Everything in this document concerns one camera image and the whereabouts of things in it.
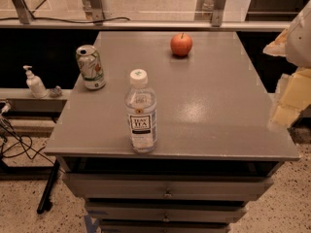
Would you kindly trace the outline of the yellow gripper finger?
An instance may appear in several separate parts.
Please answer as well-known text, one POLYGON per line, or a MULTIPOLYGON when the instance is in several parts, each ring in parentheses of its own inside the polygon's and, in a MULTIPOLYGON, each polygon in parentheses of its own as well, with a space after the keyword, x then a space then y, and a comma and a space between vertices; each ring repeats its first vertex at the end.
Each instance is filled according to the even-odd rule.
POLYGON ((273 42, 266 45, 263 53, 271 56, 286 56, 286 43, 288 38, 288 28, 285 28, 273 42))
POLYGON ((277 82, 269 113, 268 129, 281 131, 291 127, 311 105, 311 69, 298 67, 277 82))

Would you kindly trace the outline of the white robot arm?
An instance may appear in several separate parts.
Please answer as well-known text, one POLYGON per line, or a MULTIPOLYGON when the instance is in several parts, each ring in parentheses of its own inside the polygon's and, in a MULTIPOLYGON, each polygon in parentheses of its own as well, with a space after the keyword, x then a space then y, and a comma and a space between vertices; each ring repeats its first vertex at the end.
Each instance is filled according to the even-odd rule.
POLYGON ((311 1, 263 52, 297 67, 277 82, 269 123, 292 126, 311 106, 311 1))

